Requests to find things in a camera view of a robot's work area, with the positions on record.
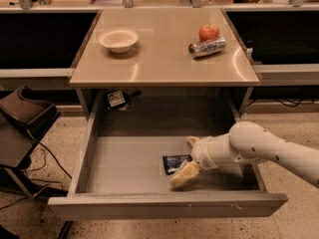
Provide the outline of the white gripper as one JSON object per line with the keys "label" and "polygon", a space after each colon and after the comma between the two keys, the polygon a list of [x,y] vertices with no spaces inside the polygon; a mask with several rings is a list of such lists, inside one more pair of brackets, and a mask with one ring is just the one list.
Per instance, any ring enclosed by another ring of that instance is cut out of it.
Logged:
{"label": "white gripper", "polygon": [[193,161],[185,160],[172,175],[169,180],[172,187],[180,187],[195,178],[199,169],[217,169],[240,160],[239,152],[231,146],[228,134],[204,138],[188,136],[186,142],[191,146],[190,155]]}

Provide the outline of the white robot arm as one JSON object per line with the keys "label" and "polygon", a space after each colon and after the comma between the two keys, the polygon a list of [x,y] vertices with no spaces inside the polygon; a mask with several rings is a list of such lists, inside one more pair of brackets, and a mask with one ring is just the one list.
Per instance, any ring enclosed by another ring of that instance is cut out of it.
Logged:
{"label": "white robot arm", "polygon": [[190,136],[187,141],[191,145],[192,161],[185,160],[173,174],[169,181],[172,187],[184,186],[202,170],[259,159],[275,162],[319,186],[319,150],[282,139],[257,123],[240,121],[229,133],[204,138]]}

